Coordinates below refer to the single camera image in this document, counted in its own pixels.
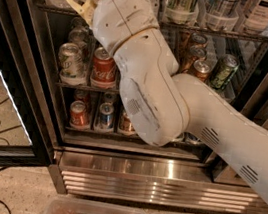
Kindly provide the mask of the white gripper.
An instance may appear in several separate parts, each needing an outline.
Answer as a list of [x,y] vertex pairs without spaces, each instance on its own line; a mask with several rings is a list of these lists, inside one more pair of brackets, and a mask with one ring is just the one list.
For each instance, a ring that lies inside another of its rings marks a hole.
[[119,46],[146,29],[159,28],[150,0],[66,0],[113,55]]

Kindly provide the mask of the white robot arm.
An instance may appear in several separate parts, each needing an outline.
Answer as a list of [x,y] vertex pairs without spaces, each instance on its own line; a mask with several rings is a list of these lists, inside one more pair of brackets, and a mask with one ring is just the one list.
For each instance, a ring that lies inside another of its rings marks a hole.
[[66,1],[115,60],[120,98],[139,137],[161,147],[181,133],[191,133],[268,205],[268,130],[197,77],[179,73],[151,1]]

